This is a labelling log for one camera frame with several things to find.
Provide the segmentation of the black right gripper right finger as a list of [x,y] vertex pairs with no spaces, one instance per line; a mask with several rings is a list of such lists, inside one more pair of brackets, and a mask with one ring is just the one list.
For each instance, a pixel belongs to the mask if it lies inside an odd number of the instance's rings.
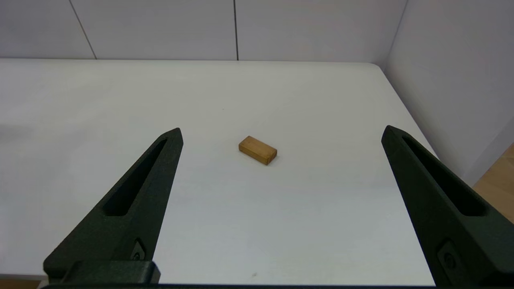
[[404,130],[381,143],[435,284],[512,288],[512,222]]

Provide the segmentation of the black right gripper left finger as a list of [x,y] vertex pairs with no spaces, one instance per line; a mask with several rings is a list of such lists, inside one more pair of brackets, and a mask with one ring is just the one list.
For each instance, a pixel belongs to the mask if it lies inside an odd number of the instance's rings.
[[156,139],[44,260],[50,280],[79,261],[151,261],[183,147],[175,128]]

